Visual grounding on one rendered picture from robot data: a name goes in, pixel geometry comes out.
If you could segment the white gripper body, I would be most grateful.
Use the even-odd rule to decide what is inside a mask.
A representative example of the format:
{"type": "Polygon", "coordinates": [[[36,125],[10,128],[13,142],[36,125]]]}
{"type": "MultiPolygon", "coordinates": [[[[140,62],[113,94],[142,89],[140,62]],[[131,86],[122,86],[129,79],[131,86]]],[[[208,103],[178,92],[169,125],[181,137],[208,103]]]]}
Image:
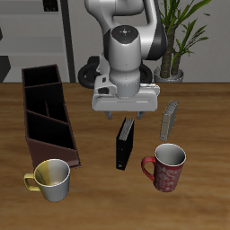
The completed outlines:
{"type": "Polygon", "coordinates": [[[130,98],[120,99],[116,95],[94,94],[94,111],[155,111],[160,87],[156,84],[141,84],[139,92],[130,98]]]}

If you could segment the grey book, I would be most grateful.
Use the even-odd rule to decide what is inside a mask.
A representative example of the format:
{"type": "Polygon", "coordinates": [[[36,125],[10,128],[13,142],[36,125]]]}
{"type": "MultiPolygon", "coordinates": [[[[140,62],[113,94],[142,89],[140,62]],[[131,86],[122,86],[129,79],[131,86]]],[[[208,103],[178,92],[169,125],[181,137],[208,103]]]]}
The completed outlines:
{"type": "Polygon", "coordinates": [[[164,110],[160,132],[160,139],[163,141],[168,139],[173,130],[178,104],[179,102],[170,100],[164,110]]]}

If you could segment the black book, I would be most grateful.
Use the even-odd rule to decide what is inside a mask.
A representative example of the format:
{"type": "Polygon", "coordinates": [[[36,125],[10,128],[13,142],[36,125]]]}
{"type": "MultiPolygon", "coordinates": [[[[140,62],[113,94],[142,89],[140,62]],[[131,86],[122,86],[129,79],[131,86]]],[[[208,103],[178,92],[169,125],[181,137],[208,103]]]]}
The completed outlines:
{"type": "Polygon", "coordinates": [[[134,120],[125,118],[116,137],[116,168],[125,170],[133,148],[134,120]]]}

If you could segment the dark brown desk caddy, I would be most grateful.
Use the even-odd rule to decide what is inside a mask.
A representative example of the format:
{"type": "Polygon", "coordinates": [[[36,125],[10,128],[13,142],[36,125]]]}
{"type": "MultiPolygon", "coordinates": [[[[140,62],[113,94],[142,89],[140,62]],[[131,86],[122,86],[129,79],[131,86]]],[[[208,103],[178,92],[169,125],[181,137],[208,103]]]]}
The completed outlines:
{"type": "Polygon", "coordinates": [[[58,66],[22,70],[26,141],[33,168],[57,158],[71,169],[81,166],[68,117],[58,66]]]}

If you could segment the red patterned mug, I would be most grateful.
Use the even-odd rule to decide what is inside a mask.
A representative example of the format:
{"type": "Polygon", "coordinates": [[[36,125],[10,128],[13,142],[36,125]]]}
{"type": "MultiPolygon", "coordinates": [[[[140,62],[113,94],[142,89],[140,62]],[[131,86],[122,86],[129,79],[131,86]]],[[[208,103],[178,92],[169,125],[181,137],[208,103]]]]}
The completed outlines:
{"type": "Polygon", "coordinates": [[[176,188],[185,160],[186,154],[181,147],[175,144],[161,144],[156,148],[154,156],[142,159],[141,168],[159,191],[172,192],[176,188]],[[146,163],[154,165],[153,174],[146,170],[146,163]]]}

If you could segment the green pot plant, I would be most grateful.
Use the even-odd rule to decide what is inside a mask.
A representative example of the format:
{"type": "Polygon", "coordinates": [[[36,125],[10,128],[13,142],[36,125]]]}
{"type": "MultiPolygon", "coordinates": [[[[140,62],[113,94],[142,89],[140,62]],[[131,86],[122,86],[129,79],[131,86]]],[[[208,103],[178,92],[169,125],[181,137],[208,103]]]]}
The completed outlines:
{"type": "Polygon", "coordinates": [[[201,7],[209,4],[211,0],[191,0],[181,9],[181,0],[164,0],[164,13],[161,13],[162,23],[168,39],[168,48],[162,57],[162,64],[154,71],[156,83],[181,83],[184,73],[179,69],[181,57],[192,54],[190,48],[196,43],[207,40],[203,37],[206,25],[192,32],[197,19],[184,24],[184,22],[201,7]]]}

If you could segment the yellow and white mug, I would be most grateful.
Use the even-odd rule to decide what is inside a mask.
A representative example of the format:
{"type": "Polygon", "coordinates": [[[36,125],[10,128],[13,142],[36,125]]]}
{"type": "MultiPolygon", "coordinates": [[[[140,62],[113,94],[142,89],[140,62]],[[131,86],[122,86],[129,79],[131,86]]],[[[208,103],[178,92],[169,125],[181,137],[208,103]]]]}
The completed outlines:
{"type": "Polygon", "coordinates": [[[40,191],[50,202],[57,202],[69,192],[70,167],[61,159],[48,159],[40,163],[33,173],[23,176],[27,190],[40,191]]]}

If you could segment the grey shelf unit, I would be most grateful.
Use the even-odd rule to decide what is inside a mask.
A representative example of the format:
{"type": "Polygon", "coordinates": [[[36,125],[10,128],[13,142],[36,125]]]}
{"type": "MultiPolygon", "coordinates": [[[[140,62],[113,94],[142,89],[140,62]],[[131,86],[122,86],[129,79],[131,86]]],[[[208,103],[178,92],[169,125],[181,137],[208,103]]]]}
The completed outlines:
{"type": "Polygon", "coordinates": [[[64,83],[75,81],[68,0],[0,0],[0,83],[53,64],[64,83]]]}

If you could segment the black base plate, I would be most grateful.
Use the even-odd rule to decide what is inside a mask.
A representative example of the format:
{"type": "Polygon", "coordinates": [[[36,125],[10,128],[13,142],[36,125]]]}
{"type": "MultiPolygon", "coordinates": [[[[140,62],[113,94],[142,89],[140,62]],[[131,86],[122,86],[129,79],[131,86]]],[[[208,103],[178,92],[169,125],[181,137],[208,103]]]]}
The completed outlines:
{"type": "MultiPolygon", "coordinates": [[[[87,64],[84,65],[78,72],[78,81],[79,84],[87,89],[94,88],[94,81],[97,76],[100,75],[99,72],[96,71],[96,68],[100,64],[100,58],[98,56],[91,56],[88,58],[87,64]]],[[[139,67],[141,79],[141,84],[151,84],[153,75],[151,69],[141,64],[139,67]]]]}

